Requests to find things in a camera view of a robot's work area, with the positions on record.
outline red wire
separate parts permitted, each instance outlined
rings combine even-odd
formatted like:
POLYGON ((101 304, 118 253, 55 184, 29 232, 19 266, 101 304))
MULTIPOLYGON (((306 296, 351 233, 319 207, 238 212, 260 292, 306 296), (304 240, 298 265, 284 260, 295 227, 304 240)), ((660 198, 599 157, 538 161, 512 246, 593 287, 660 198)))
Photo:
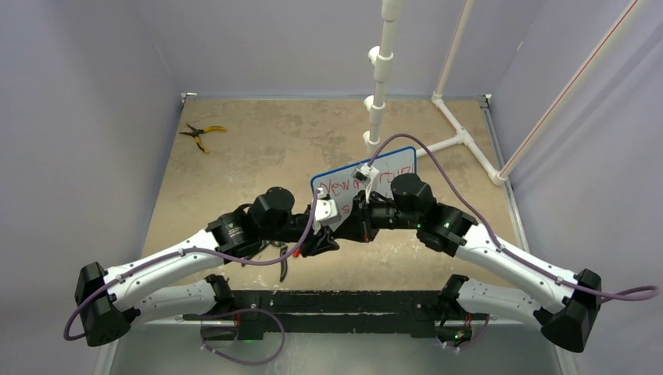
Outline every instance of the red wire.
POLYGON ((536 124, 536 126, 534 127, 534 130, 533 130, 532 132, 530 132, 529 135, 527 136, 527 138, 525 139, 525 141, 522 142, 521 147, 518 148, 518 150, 516 150, 515 154, 514 154, 513 156, 511 156, 511 158, 509 159, 509 161, 507 162, 507 164, 504 166, 504 168, 502 168, 502 171, 500 171, 500 177, 502 177, 502 172, 505 171, 505 169, 508 168, 510 164, 512 164, 512 162, 514 161, 514 159, 516 158, 516 156, 518 156, 518 154, 520 154, 520 152, 521 152, 522 149, 524 148, 523 146, 525 146, 525 145, 529 142, 529 140, 532 138, 532 136, 534 135, 534 133, 536 133, 536 130, 539 129, 539 128, 541 127, 541 125, 543 124, 543 122, 548 118, 548 116, 550 116, 550 114, 553 112, 553 109, 555 109, 555 107, 557 107, 557 104, 559 104, 559 102, 562 100, 562 98, 564 97, 564 95, 566 95, 566 93, 571 89, 571 86, 573 86, 573 84, 575 83, 575 81, 578 80, 578 77, 580 77, 580 74, 582 74, 582 72, 585 71, 585 68, 586 68, 586 67, 592 62, 592 60, 594 60, 594 57, 595 57, 595 56, 597 55, 597 53, 603 48, 603 46, 605 45, 605 43, 607 42, 607 40, 610 39, 610 36, 612 35, 612 33, 614 33, 615 30, 617 30, 617 27, 619 27, 619 25, 620 25, 620 24, 622 23, 622 21, 626 18, 626 16, 629 15, 629 13, 631 12, 631 10, 633 9, 633 6, 635 6, 635 5, 638 3, 638 1, 639 1, 639 0, 635 0, 635 1, 633 2, 633 4, 631 4, 631 6, 629 7, 629 9, 626 10, 626 12, 624 13, 624 16, 622 16, 622 18, 619 19, 619 21, 617 22, 617 24, 615 24, 615 26, 612 28, 612 30, 610 30, 610 33, 609 33, 609 34, 605 37, 605 39, 601 42, 601 44, 599 45, 599 47, 597 48, 597 50, 594 51, 594 53, 590 56, 590 58, 587 60, 587 62, 585 62, 585 65, 583 65, 582 68, 580 69, 580 71, 575 75, 575 77, 573 77, 573 80, 571 81, 571 83, 568 84, 568 86, 567 86, 567 87, 565 88, 565 90, 561 93, 561 95, 559 96, 559 98, 557 98, 557 100, 555 101, 555 103, 553 103, 553 105, 550 107, 550 109, 548 109, 548 112, 546 112, 546 114, 543 115, 543 117, 541 118, 541 120, 540 120, 540 121, 536 124))

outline yellow pliers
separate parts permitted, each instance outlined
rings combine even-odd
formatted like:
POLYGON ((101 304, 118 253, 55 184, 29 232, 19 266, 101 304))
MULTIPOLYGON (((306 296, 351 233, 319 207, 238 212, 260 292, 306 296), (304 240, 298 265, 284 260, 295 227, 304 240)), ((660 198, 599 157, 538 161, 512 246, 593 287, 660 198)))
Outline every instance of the yellow pliers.
POLYGON ((200 148, 200 151, 205 152, 206 154, 209 154, 210 150, 202 145, 202 141, 200 141, 200 134, 209 133, 210 131, 226 131, 225 127, 205 127, 203 129, 196 129, 189 124, 187 124, 187 127, 189 127, 191 131, 181 131, 180 134, 193 137, 193 139, 195 139, 195 143, 198 145, 198 148, 200 148))

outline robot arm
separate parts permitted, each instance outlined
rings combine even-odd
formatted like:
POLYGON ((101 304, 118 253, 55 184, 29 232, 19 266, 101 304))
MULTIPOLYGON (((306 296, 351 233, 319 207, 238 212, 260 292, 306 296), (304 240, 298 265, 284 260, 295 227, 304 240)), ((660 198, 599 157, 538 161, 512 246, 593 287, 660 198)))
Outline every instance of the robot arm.
MULTIPOLYGON (((227 263, 228 257, 239 260, 252 255, 259 251, 262 240, 296 242, 307 222, 313 221, 314 230, 300 247, 304 257, 339 249, 336 239, 370 242, 380 229, 415 230, 428 248, 491 270, 517 288, 494 287, 453 275, 439 295, 440 308, 453 312, 447 315, 489 313, 518 320, 541 327, 547 338, 563 348, 582 351, 600 307, 595 296, 557 284, 506 256, 492 245, 483 225, 459 209, 438 203, 430 186, 417 175, 398 176, 391 188, 393 199, 375 192, 367 199, 366 192, 360 191, 350 216, 332 231, 328 225, 339 216, 328 196, 318 195, 314 212, 309 206, 304 213, 293 215, 292 194, 273 187, 252 205, 241 205, 183 242, 147 258, 107 270, 98 263, 87 265, 79 275, 76 300, 88 344, 105 344, 126 334, 132 325, 163 317, 227 312, 232 294, 222 277, 211 276, 184 287, 166 286, 227 263), (105 293, 81 307, 104 286, 108 287, 105 293)), ((600 278, 591 271, 576 275, 511 244, 504 242, 504 246, 565 280, 600 290, 600 278)))

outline beige floor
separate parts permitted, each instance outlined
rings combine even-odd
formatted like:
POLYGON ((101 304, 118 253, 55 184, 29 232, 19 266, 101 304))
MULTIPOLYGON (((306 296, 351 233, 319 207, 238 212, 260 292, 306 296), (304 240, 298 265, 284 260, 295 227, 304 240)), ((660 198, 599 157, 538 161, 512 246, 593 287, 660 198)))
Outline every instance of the beige floor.
MULTIPOLYGON (((483 115, 475 101, 449 102, 452 112, 473 134, 495 164, 483 115)), ((295 212, 310 200, 310 178, 365 158, 361 134, 368 114, 361 100, 187 102, 179 125, 224 126, 226 133, 203 135, 211 151, 204 155, 190 137, 178 135, 159 192, 143 255, 166 248, 203 228, 222 213, 252 202, 269 187, 288 188, 296 197, 295 212)), ((427 144, 453 136, 451 126, 429 101, 387 103, 382 139, 407 132, 427 144)), ((394 141, 389 149, 410 144, 394 141)), ((496 232, 515 241, 508 204, 464 146, 436 153, 465 198, 482 212, 496 232)), ((439 201, 460 206, 428 158, 418 161, 418 174, 430 183, 439 201)), ((504 284, 472 264, 452 259, 421 245, 413 231, 383 230, 376 241, 362 245, 340 241, 341 250, 307 259, 291 259, 288 277, 278 282, 279 266, 241 268, 230 263, 212 272, 230 277, 235 289, 439 289, 452 273, 504 284)), ((270 248, 257 259, 273 259, 270 248)))

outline white wall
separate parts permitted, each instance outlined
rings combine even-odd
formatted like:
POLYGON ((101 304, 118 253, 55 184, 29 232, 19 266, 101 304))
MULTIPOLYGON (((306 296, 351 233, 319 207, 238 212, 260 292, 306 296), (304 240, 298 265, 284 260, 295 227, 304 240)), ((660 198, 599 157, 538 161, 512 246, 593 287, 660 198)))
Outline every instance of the white wall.
POLYGON ((178 93, 131 0, 2 2, 0 51, 0 373, 91 373, 78 270, 139 254, 178 93))
MULTIPOLYGON (((464 0, 406 0, 388 93, 429 96, 464 0)), ((380 0, 138 0, 181 91, 367 95, 380 0)), ((491 93, 544 0, 478 0, 445 94, 491 93)))
MULTIPOLYGON (((546 2, 492 100, 506 157, 625 8, 546 2)), ((511 175, 532 253, 603 277, 605 291, 663 285, 663 3, 645 5, 511 175)), ((663 368, 663 298, 603 306, 582 374, 663 368)))

